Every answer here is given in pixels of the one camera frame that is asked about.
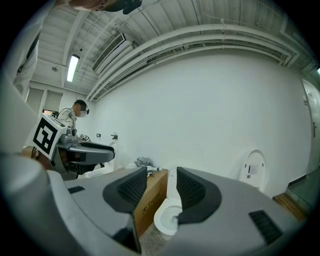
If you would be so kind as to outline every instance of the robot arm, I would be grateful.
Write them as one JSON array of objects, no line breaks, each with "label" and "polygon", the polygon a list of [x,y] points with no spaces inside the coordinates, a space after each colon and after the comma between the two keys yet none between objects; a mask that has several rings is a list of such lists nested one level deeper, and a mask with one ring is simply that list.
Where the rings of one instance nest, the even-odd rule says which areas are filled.
[{"label": "robot arm", "polygon": [[51,115],[42,113],[33,129],[32,146],[45,156],[52,169],[61,174],[64,180],[74,180],[91,166],[109,162],[115,158],[112,147],[77,140],[72,128]]}]

